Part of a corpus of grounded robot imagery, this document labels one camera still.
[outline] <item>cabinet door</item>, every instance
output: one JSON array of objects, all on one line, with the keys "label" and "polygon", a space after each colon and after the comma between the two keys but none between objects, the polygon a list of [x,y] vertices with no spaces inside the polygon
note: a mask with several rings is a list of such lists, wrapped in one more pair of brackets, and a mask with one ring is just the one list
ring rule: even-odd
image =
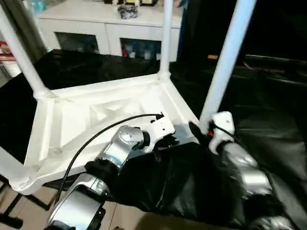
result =
[{"label": "cabinet door", "polygon": [[39,19],[46,46],[110,54],[104,23]]},{"label": "cabinet door", "polygon": [[[162,41],[163,37],[162,27],[106,24],[106,31],[110,54],[116,56],[123,55],[123,52],[125,52],[124,42],[127,42],[127,40]],[[176,61],[177,59],[179,33],[178,28],[171,29],[170,61]]]}]

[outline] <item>black chair leg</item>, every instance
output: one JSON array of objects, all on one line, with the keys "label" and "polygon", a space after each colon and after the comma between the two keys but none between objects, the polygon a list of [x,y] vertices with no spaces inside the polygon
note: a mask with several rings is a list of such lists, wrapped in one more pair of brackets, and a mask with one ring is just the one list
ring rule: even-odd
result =
[{"label": "black chair leg", "polygon": [[6,185],[3,184],[1,187],[0,187],[0,194],[3,192],[3,190],[5,189]]},{"label": "black chair leg", "polygon": [[48,207],[48,205],[46,205],[43,201],[37,199],[35,196],[33,195],[25,195],[25,197],[32,201],[33,203],[35,203],[36,205],[42,207],[44,210],[48,211],[50,207]]},{"label": "black chair leg", "polygon": [[13,210],[13,208],[17,205],[17,203],[21,199],[21,197],[23,197],[23,195],[17,194],[15,199],[11,202],[11,204],[7,207],[7,209],[4,211],[3,214],[8,216],[11,213],[11,211]]},{"label": "black chair leg", "polygon": [[19,218],[13,218],[4,214],[0,214],[0,223],[6,224],[15,229],[20,229],[24,222]]}]

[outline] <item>white plastic stand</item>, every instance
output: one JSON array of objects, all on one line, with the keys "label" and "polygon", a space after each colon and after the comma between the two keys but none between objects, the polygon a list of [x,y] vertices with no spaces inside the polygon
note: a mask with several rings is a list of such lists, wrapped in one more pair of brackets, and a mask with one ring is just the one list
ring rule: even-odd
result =
[{"label": "white plastic stand", "polygon": [[212,115],[217,113],[257,0],[238,0],[232,16],[223,49],[201,112],[200,129],[208,130]]},{"label": "white plastic stand", "polygon": [[19,161],[0,147],[0,174],[9,180],[15,191],[31,186],[36,176],[31,168],[24,167]]},{"label": "white plastic stand", "polygon": [[158,76],[161,79],[169,79],[171,73],[169,72],[169,47],[171,37],[171,26],[172,26],[172,12],[173,12],[173,1],[166,0],[164,2],[164,14],[163,14],[163,39],[161,45],[161,61],[160,70]]},{"label": "white plastic stand", "polygon": [[24,76],[29,82],[34,97],[42,97],[50,93],[50,90],[46,88],[40,79],[37,71],[32,65],[27,53],[25,52],[22,44],[20,43],[12,25],[10,24],[2,6],[0,5],[0,31],[2,32],[5,40],[7,41],[14,57],[20,66]]}]

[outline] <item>white shelf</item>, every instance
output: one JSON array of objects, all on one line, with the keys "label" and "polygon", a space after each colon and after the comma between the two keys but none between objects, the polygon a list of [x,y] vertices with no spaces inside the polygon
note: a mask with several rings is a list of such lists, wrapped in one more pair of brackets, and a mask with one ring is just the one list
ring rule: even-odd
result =
[{"label": "white shelf", "polygon": [[[172,28],[180,28],[182,11],[182,7],[174,7]],[[126,20],[120,18],[119,14],[117,13],[117,6],[104,4],[102,1],[67,0],[62,4],[40,13],[38,18],[162,27],[163,7],[141,6],[139,14],[139,17],[135,19]]]}]

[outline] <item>white cabinet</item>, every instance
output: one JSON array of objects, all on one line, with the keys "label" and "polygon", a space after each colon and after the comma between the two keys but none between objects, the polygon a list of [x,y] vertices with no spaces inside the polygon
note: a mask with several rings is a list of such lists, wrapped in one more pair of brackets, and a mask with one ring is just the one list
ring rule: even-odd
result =
[{"label": "white cabinet", "polygon": [[[123,39],[162,41],[163,8],[140,7],[135,19],[121,19],[117,7],[92,0],[67,0],[38,15],[45,45],[54,49],[78,50],[122,56]],[[174,8],[170,61],[176,61],[182,9]]]}]

